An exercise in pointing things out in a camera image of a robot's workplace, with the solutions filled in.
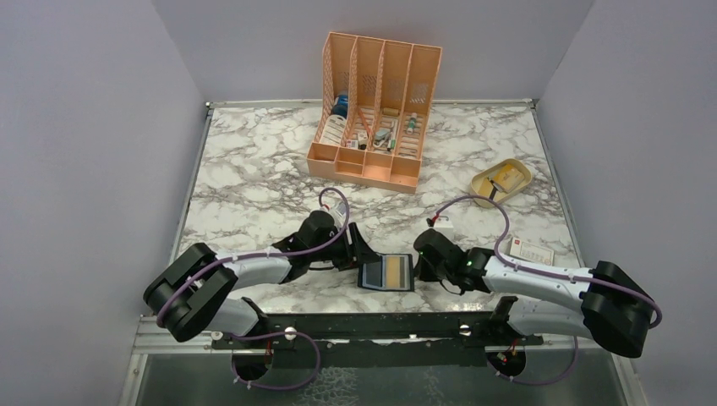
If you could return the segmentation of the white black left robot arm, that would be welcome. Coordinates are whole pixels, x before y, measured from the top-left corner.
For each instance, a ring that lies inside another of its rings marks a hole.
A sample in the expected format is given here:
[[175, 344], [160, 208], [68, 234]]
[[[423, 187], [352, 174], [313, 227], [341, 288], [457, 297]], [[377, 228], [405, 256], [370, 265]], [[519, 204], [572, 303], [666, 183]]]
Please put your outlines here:
[[264, 316], [250, 299], [229, 299], [231, 292], [292, 282], [318, 262], [342, 271], [380, 261], [355, 223], [337, 226], [330, 213], [312, 211], [296, 232], [264, 250], [220, 257], [205, 243], [191, 245], [149, 284], [143, 300], [180, 343], [215, 330], [252, 348], [265, 339]]

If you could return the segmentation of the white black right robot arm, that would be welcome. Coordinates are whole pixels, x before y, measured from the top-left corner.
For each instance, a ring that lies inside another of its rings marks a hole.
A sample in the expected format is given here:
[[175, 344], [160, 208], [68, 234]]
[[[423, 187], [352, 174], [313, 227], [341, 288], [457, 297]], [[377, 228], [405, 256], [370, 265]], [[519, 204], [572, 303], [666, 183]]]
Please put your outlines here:
[[611, 262], [599, 261], [594, 268], [545, 266], [478, 247], [463, 250], [432, 228], [413, 247], [423, 279], [448, 281], [463, 292], [519, 297], [507, 312], [488, 321], [488, 333], [497, 343], [548, 333], [585, 337], [626, 358], [643, 353], [657, 311], [652, 298]]

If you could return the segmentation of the black credit card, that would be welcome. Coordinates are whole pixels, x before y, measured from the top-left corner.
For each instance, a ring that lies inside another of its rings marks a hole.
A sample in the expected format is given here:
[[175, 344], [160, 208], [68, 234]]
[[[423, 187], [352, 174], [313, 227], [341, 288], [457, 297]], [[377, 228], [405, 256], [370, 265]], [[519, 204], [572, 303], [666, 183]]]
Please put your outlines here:
[[364, 288], [383, 288], [383, 265], [381, 262], [364, 264], [361, 270], [362, 286]]

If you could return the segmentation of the yellow credit card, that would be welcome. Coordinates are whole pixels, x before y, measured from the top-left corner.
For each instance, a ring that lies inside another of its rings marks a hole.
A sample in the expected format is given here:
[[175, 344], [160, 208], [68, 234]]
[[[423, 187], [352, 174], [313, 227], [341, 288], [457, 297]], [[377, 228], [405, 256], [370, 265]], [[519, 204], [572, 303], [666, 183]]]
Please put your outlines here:
[[386, 256], [384, 265], [385, 287], [390, 290], [409, 290], [411, 265], [409, 255]]

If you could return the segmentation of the black leather card holder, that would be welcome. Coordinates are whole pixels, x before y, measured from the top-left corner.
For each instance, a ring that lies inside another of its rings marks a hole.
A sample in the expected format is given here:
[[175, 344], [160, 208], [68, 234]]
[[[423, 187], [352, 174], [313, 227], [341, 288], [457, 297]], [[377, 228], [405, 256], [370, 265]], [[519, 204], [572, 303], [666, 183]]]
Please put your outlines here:
[[413, 257], [410, 254], [379, 255], [379, 260], [358, 269], [359, 288], [380, 292], [414, 291]]

